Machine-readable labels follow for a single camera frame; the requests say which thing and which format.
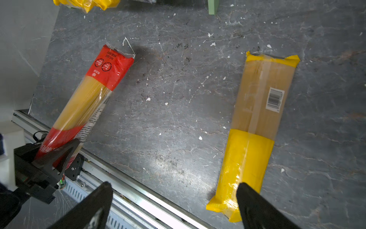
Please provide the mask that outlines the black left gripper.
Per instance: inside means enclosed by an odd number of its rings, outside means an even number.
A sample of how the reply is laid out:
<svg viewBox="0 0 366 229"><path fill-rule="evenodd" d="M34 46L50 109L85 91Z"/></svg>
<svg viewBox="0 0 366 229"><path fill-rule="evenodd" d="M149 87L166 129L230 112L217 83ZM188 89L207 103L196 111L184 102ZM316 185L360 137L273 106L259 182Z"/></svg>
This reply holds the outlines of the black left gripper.
<svg viewBox="0 0 366 229"><path fill-rule="evenodd" d="M15 181L17 191L23 192L46 204L50 204L58 189L57 183L65 174L67 165L77 147L79 139L36 158L40 143L26 144L14 151Z"/></svg>

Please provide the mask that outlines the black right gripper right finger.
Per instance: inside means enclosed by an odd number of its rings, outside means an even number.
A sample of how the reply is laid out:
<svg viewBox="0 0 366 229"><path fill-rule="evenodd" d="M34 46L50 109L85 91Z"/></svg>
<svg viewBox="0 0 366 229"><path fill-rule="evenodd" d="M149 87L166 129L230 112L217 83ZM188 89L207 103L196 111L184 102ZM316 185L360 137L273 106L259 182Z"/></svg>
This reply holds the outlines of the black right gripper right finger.
<svg viewBox="0 0 366 229"><path fill-rule="evenodd" d="M240 183L237 203L245 229L300 229L247 183Z"/></svg>

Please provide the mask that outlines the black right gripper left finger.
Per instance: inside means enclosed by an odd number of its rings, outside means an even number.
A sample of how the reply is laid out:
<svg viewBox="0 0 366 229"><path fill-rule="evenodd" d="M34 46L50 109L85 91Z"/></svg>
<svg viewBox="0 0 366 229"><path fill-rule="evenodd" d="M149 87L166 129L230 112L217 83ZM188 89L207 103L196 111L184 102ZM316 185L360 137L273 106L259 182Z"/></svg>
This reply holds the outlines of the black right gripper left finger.
<svg viewBox="0 0 366 229"><path fill-rule="evenodd" d="M112 199L112 185L104 182L49 228L105 229Z"/></svg>

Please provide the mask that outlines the red spaghetti package floor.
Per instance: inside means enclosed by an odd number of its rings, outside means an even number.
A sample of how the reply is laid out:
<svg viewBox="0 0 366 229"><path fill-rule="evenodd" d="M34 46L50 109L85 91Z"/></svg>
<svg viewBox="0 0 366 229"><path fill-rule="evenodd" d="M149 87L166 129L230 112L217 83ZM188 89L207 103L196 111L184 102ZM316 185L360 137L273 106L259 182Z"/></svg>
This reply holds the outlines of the red spaghetti package floor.
<svg viewBox="0 0 366 229"><path fill-rule="evenodd" d="M35 156L36 159L78 139L80 144L67 164L71 165L98 121L113 90L124 78L134 59L134 54L124 54L107 45L103 46L45 137Z"/></svg>

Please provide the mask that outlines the yellow spaghetti package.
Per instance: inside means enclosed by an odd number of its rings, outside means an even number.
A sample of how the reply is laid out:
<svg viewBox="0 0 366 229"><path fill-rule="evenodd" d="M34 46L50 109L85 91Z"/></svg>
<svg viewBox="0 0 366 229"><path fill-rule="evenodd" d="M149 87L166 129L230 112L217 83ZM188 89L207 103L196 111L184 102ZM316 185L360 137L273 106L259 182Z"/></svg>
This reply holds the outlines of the yellow spaghetti package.
<svg viewBox="0 0 366 229"><path fill-rule="evenodd" d="M284 105L300 63L297 55L274 58L246 54L216 194L206 209L241 221L236 198L240 183L260 192Z"/></svg>
<svg viewBox="0 0 366 229"><path fill-rule="evenodd" d="M80 9L85 13L88 13L94 7L98 7L102 10L109 8L116 8L120 3L120 0L53 0L56 6L64 5L68 8Z"/></svg>

